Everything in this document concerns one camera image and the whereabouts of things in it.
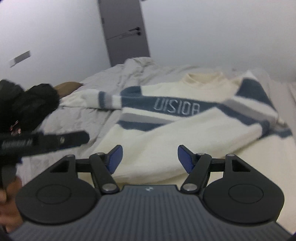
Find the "person's left hand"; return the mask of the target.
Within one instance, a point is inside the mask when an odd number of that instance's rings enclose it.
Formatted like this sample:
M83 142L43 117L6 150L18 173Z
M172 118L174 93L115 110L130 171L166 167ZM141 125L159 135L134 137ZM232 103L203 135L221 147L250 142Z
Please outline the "person's left hand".
M1 226L7 233L13 232L23 223L15 202L16 195L21 188L22 180L16 176L5 190L1 189Z

